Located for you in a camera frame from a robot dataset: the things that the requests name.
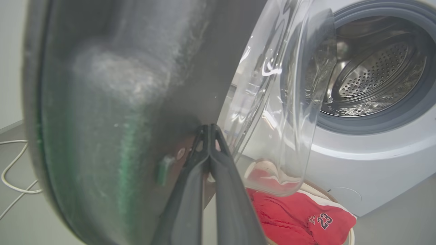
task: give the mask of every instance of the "washing machine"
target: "washing machine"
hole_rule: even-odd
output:
[[[245,185],[362,216],[434,174],[435,41],[436,1],[267,1],[218,120]]]

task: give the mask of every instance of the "power cord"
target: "power cord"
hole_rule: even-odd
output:
[[[2,174],[1,174],[2,182],[5,185],[7,185],[9,188],[21,192],[21,194],[6,208],[5,211],[3,211],[2,214],[0,214],[0,220],[6,215],[6,213],[12,208],[12,206],[14,206],[25,194],[38,194],[38,193],[42,192],[42,189],[39,189],[36,191],[30,191],[30,189],[38,182],[38,180],[35,180],[26,190],[18,188],[6,180],[6,173],[18,161],[18,159],[23,155],[23,153],[27,149],[27,144],[28,144],[27,140],[10,140],[10,141],[0,142],[0,145],[9,144],[9,143],[26,143],[24,145],[23,149],[21,150],[20,154],[18,154],[18,156],[3,170]]]

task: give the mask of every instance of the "transparent door glass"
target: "transparent door glass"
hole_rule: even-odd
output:
[[[246,187],[283,196],[301,186],[335,64],[321,0],[268,0],[218,120]]]

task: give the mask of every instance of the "gray floor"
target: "gray floor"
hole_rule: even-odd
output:
[[[0,135],[0,141],[25,139],[23,126]],[[14,159],[24,144],[0,146],[0,171]],[[9,171],[8,180],[27,188],[35,179],[26,152]],[[0,212],[17,196],[18,192],[0,183]],[[355,226],[357,245],[432,245],[436,244],[436,175],[395,198],[386,205],[358,219]],[[207,245],[215,236],[216,220],[205,214],[205,239]],[[0,244],[6,245],[82,245],[58,220],[43,194],[25,195],[0,221]]]

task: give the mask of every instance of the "wall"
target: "wall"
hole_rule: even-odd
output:
[[[23,119],[21,66],[27,0],[0,0],[0,130]]]

